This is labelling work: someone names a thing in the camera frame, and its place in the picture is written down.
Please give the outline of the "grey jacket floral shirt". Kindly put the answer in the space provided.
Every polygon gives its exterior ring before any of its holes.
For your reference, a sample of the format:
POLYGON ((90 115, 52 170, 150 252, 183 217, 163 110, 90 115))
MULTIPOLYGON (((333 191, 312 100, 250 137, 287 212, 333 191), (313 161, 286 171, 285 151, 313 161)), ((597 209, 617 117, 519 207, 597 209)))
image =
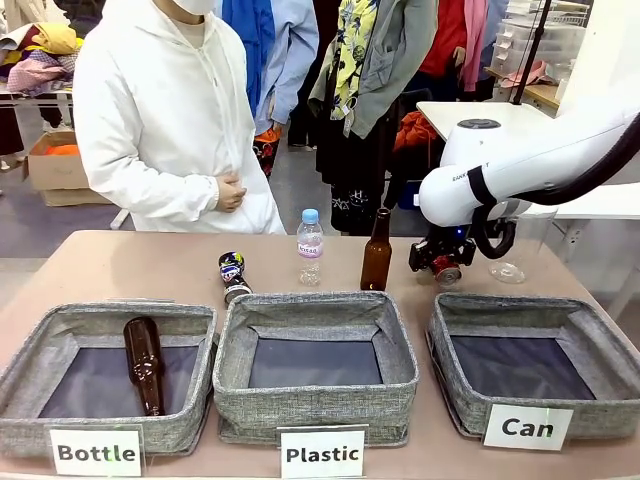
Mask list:
POLYGON ((308 103, 327 102, 344 133, 369 135, 417 72, 433 45, 441 0, 341 0, 308 103))

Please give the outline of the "black pole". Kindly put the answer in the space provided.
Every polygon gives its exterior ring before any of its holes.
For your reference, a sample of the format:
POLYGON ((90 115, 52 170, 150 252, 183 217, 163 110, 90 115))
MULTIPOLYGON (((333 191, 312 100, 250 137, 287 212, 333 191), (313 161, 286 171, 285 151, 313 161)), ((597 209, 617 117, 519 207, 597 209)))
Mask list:
POLYGON ((522 71, 521 79, 517 85, 515 95, 513 96, 513 99, 511 101, 513 105, 520 105, 522 103, 522 96, 524 94, 524 90, 527 85, 529 74, 531 73, 532 65, 535 60, 539 43, 544 33, 545 23, 551 8, 551 3, 552 3, 552 0, 544 0, 544 4, 542 6, 542 9, 540 10, 540 14, 537 17, 538 21, 533 23, 533 26, 535 27, 533 42, 532 42, 529 54, 527 56, 524 69, 522 71))

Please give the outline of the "grey fabric basket bottle label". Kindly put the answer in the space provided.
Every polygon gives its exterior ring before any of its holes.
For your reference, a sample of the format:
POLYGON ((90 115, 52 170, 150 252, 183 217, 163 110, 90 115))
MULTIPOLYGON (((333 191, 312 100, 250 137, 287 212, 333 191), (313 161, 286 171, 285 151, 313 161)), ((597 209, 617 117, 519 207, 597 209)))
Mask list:
POLYGON ((0 374, 0 454, 50 454, 52 428, 140 428, 145 453, 191 454, 204 430, 217 338, 207 306, 165 302, 60 305, 36 324, 0 374), (145 415, 130 380, 125 324, 157 326, 166 413, 145 415))

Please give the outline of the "grey fabric basket can label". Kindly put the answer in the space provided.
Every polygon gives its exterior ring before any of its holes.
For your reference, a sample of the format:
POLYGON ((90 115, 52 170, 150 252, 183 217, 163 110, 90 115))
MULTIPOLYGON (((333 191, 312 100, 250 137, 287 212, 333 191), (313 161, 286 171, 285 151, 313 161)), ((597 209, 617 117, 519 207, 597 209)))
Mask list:
POLYGON ((570 440, 625 439, 640 427, 640 351, 584 301, 442 293, 426 339, 463 436, 483 437, 495 405, 569 410, 570 440))

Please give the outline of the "clear plastic water bottle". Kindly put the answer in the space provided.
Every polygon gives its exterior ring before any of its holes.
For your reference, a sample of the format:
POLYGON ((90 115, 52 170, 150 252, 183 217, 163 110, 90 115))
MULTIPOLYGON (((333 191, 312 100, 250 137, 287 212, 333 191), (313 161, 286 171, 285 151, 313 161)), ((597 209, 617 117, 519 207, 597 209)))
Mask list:
POLYGON ((301 261, 299 279, 307 286, 317 286, 321 280, 321 258, 324 233, 316 209, 304 209, 297 230, 297 252, 301 261))

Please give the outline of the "white side table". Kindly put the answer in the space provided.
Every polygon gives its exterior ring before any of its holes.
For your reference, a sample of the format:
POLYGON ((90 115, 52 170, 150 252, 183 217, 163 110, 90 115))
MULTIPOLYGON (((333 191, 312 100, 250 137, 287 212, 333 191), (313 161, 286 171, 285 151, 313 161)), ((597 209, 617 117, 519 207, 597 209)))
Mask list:
POLYGON ((511 135, 523 136, 536 131, 553 119, 528 104, 507 102, 433 102, 416 104, 443 140, 447 140, 454 127, 462 120, 495 120, 511 135))

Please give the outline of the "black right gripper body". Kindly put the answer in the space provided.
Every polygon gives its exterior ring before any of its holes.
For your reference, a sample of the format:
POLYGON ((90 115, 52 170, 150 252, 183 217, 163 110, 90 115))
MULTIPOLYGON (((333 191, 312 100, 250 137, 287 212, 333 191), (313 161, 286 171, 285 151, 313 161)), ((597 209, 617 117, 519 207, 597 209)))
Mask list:
POLYGON ((455 247, 468 237, 467 227, 438 227, 432 225, 429 234, 417 243, 427 243, 431 263, 441 255, 451 256, 455 261, 455 247))

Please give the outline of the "pile of colourful clothes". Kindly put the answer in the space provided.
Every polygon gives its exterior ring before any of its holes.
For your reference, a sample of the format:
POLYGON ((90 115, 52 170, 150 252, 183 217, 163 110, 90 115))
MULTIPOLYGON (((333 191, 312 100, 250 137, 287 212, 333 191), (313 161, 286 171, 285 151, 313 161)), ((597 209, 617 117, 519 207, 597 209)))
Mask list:
POLYGON ((69 89, 83 44, 61 23, 30 23, 1 35, 0 86, 29 97, 69 89))

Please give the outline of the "upright brown glass bottle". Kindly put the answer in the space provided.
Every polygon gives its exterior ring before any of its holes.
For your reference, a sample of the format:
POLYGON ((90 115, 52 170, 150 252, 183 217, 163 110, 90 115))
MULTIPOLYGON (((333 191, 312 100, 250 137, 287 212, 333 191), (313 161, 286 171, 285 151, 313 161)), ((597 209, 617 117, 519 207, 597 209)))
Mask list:
POLYGON ((392 247, 389 241, 391 211, 377 211, 371 238, 365 245, 360 279, 361 290, 384 291, 387 285, 392 247))

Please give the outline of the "grey fabric basket plastic label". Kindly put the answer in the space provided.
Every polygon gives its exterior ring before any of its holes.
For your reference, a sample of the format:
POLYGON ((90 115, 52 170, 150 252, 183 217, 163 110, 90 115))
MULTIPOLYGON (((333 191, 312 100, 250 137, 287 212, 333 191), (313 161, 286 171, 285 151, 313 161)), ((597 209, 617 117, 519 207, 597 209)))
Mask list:
POLYGON ((240 296, 212 372, 219 436, 277 445, 284 428, 362 425, 366 445, 403 446, 419 378, 384 292, 240 296))

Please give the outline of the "person in white hoodie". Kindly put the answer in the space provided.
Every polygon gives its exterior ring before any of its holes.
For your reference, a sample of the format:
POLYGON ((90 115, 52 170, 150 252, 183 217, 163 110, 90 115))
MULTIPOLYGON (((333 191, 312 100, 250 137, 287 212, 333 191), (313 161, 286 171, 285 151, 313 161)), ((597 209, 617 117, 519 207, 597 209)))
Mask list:
POLYGON ((76 140, 90 188, 139 231, 280 234, 253 150, 240 37, 215 0, 106 0, 75 64, 76 140), (240 207, 215 209, 235 173, 240 207))

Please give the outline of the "cardboard box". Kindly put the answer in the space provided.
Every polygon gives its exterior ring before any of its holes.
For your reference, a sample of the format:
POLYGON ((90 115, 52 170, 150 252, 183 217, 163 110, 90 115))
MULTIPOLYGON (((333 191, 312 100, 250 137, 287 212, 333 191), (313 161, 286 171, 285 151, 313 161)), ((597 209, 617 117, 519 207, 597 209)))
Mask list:
POLYGON ((23 177, 49 207, 110 204, 89 188, 73 130, 44 133, 26 157, 23 177))

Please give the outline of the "person's right hand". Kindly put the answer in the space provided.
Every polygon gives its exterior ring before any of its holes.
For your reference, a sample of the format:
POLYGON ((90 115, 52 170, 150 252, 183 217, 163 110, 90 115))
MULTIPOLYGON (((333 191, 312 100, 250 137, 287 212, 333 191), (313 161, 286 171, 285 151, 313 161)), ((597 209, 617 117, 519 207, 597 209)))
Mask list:
POLYGON ((246 189, 235 173, 225 174, 216 178, 218 185, 218 201, 215 209, 219 212, 232 213, 242 204, 246 189))

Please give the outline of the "white sign reading Can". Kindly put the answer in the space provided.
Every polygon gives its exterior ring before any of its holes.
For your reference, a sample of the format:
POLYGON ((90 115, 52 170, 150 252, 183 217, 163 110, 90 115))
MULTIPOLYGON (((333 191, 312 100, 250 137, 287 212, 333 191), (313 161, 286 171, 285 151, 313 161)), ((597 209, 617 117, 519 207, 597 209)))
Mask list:
POLYGON ((483 445, 490 448, 561 451, 571 424, 571 409, 495 404, 483 445))

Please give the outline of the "orange cloth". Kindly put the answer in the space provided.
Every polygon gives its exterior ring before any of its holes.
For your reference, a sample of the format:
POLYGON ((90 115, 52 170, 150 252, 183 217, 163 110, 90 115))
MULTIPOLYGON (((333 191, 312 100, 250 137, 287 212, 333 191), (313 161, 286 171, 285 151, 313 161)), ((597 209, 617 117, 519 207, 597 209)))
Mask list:
POLYGON ((400 121, 393 151, 408 147, 429 146, 438 133, 420 111, 407 113, 400 121))

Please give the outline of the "lying brown glass bottle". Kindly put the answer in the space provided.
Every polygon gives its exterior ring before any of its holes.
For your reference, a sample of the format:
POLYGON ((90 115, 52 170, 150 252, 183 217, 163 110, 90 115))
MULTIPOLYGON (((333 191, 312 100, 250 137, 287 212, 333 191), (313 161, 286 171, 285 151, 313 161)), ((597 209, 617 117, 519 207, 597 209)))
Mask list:
POLYGON ((137 317, 123 328, 128 373, 146 416, 163 416, 164 372, 160 336, 150 317, 137 317))

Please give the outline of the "clear plastic cup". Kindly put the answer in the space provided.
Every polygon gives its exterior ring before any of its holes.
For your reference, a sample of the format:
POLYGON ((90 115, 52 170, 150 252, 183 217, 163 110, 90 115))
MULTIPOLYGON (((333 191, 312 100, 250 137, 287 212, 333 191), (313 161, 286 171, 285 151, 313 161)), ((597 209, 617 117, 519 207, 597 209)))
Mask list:
POLYGON ((557 206, 532 204, 515 217, 514 245, 490 265, 493 278, 507 284, 522 284, 532 277, 557 210, 557 206))

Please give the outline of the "red soda can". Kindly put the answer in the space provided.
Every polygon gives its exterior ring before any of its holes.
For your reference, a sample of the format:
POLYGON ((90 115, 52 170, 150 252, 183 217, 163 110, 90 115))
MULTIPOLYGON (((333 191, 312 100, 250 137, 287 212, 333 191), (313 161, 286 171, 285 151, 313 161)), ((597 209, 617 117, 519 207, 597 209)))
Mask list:
POLYGON ((462 277, 459 265, 451 256, 438 256, 431 263, 431 270, 436 282, 442 287, 450 287, 462 277))

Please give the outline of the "white sign reading Bottle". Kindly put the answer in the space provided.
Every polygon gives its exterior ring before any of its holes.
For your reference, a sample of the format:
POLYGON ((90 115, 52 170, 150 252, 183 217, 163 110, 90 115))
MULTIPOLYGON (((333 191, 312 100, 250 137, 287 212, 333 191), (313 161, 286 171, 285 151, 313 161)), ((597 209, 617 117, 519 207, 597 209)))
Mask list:
POLYGON ((145 456, 139 430, 50 428, 55 472, 78 477, 141 477, 145 456))

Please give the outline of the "white sign reading Plastic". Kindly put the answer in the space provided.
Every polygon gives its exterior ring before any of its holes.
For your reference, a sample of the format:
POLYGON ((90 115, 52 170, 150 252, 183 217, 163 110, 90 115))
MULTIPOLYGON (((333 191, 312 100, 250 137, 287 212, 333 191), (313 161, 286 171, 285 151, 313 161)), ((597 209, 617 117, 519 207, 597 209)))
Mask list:
POLYGON ((286 480, 362 478, 367 424, 278 427, 286 480))

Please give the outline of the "blue hanging shirt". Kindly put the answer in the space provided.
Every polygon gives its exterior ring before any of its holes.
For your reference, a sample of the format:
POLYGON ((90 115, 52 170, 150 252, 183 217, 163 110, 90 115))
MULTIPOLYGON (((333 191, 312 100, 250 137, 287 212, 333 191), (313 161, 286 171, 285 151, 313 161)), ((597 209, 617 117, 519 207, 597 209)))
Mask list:
POLYGON ((285 125, 317 54, 313 0, 222 0, 221 15, 246 50, 255 133, 285 125))

